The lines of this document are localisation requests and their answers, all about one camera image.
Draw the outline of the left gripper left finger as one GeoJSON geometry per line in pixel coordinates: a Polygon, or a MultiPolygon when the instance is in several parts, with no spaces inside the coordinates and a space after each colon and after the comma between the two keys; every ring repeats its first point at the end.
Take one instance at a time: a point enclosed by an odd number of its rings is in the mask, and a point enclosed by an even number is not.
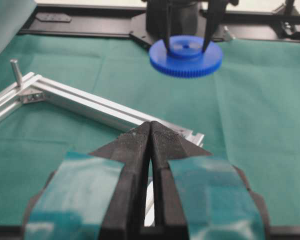
{"type": "Polygon", "coordinates": [[[25,240],[135,240],[144,226],[150,123],[69,152],[24,216],[25,240]]]}

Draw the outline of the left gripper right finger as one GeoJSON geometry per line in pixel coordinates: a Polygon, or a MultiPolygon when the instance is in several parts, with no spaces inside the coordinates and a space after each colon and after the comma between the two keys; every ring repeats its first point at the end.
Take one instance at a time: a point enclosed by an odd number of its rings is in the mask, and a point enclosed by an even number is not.
{"type": "Polygon", "coordinates": [[[267,206],[227,159],[151,123],[155,224],[167,240],[268,240],[267,206]]]}

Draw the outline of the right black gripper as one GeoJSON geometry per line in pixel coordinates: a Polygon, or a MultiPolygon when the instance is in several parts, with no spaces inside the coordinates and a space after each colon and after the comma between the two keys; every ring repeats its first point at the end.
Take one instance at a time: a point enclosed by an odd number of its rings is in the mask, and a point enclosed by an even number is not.
{"type": "MultiPolygon", "coordinates": [[[[199,0],[148,0],[146,31],[163,39],[170,52],[170,37],[194,35],[199,27],[199,0]]],[[[238,0],[209,0],[202,52],[205,53],[217,30],[227,5],[237,6],[238,0]]]]}

